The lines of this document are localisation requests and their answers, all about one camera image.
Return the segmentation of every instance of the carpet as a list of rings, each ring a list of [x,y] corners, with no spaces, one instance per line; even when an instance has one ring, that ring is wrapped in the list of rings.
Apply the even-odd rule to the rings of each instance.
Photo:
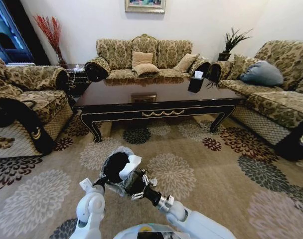
[[[100,123],[104,140],[75,115],[42,157],[0,159],[0,238],[65,239],[84,193],[118,146],[143,157],[156,189],[231,230],[238,239],[303,239],[303,161],[278,158],[247,129],[227,119],[210,133],[213,116]],[[102,238],[142,223],[168,224],[147,199],[106,190]]]

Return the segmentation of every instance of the potted plant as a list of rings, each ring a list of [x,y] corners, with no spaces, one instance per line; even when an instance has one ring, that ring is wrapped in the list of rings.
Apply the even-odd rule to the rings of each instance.
[[[219,53],[218,61],[227,61],[230,57],[230,51],[239,44],[239,42],[250,38],[251,36],[246,36],[252,29],[246,31],[242,34],[237,34],[240,29],[234,31],[233,27],[231,28],[231,35],[229,32],[226,33],[226,48],[222,53]]]

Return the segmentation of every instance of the dark wooden coffee table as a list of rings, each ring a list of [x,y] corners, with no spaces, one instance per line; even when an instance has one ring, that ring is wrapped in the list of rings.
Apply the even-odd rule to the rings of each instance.
[[[210,88],[207,79],[200,83],[194,79],[104,80],[92,83],[73,108],[82,111],[81,120],[94,142],[101,141],[95,124],[100,121],[218,114],[210,127],[216,132],[244,97],[228,89]],[[146,102],[132,103],[132,95],[146,95]],[[157,95],[155,102],[150,102],[152,95]]]

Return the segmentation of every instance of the white wall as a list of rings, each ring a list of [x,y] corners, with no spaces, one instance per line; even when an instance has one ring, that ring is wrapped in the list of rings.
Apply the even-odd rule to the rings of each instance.
[[[97,56],[97,38],[132,39],[142,33],[157,39],[189,39],[194,53],[216,60],[224,48],[225,32],[232,26],[255,27],[268,1],[167,0],[165,14],[150,14],[125,13],[124,0],[21,0],[52,64],[57,63],[55,52],[33,15],[60,21],[61,50],[67,63],[85,63]],[[252,39],[234,52],[242,53]]]
[[[303,41],[303,0],[270,0],[252,35],[247,56],[270,40]]]

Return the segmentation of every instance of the side table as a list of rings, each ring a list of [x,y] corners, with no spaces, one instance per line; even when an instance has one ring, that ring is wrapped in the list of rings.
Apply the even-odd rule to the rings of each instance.
[[[78,64],[80,68],[84,68],[84,64]],[[66,83],[65,93],[68,96],[68,101],[72,107],[75,104],[75,98],[80,97],[91,82],[88,80],[87,74],[84,71],[74,71],[76,64],[65,65],[65,70],[69,74],[69,81]]]

